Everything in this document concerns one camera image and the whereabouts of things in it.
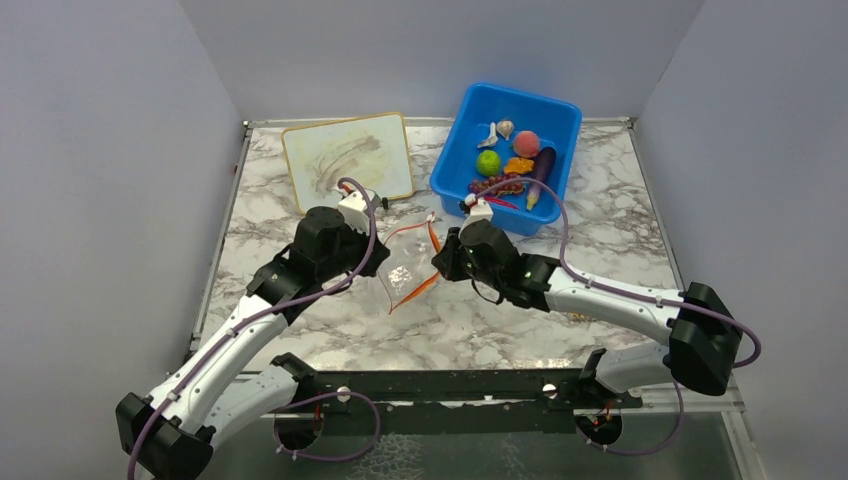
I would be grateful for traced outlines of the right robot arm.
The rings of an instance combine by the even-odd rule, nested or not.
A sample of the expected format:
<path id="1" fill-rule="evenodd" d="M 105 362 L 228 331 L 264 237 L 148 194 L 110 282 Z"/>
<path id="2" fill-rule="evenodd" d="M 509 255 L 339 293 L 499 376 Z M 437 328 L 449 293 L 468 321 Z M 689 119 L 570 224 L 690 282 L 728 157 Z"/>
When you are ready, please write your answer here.
<path id="1" fill-rule="evenodd" d="M 641 288 L 639 299 L 630 298 L 624 293 L 633 286 L 519 252 L 488 220 L 450 229 L 432 264 L 444 279 L 482 283 L 516 307 L 586 315 L 647 337 L 643 345 L 593 353 L 576 383 L 589 406 L 672 381 L 708 396 L 727 390 L 742 330 L 705 284 L 693 282 L 684 291 Z"/>

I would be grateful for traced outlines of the clear zip top bag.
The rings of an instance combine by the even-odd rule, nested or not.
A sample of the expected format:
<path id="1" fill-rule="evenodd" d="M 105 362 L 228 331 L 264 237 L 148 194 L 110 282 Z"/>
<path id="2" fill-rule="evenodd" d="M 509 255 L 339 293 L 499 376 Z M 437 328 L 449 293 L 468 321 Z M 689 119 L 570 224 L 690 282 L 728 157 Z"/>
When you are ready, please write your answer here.
<path id="1" fill-rule="evenodd" d="M 434 229 L 436 219 L 436 213 L 431 211 L 421 220 L 395 229 L 384 240 L 390 257 L 378 269 L 378 279 L 387 294 L 390 315 L 440 278 L 432 265 L 433 257 L 442 248 Z"/>

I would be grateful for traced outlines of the pink peach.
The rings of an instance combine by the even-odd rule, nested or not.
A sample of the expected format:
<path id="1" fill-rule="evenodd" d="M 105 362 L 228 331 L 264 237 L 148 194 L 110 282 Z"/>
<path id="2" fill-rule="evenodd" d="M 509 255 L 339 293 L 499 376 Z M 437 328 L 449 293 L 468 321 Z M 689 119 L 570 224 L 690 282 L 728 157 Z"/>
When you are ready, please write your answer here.
<path id="1" fill-rule="evenodd" d="M 531 159 L 540 152 L 541 141 L 536 133 L 524 130 L 515 134 L 512 148 L 517 156 Z"/>

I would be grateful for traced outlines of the green lime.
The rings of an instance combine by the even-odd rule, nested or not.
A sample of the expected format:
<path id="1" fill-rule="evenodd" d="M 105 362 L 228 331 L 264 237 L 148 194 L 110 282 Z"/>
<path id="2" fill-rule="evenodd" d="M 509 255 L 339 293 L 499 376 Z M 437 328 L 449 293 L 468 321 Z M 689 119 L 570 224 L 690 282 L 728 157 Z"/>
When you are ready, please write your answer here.
<path id="1" fill-rule="evenodd" d="M 500 155 L 491 149 L 481 151 L 476 159 L 476 170 L 485 178 L 499 175 L 502 171 Z"/>

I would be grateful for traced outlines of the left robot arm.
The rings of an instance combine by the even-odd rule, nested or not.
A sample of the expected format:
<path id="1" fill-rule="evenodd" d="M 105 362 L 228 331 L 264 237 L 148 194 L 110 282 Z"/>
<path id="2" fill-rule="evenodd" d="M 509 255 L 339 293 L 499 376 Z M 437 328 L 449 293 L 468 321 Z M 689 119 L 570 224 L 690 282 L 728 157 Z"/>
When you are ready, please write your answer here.
<path id="1" fill-rule="evenodd" d="M 357 276 L 375 276 L 388 256 L 366 201 L 347 197 L 308 210 L 293 241 L 256 271 L 209 341 L 149 394 L 129 393 L 119 402 L 127 478 L 195 479 L 215 450 L 255 419 L 283 406 L 309 406 L 315 386 L 300 373 L 270 366 L 253 381 L 236 378 L 302 312 Z"/>

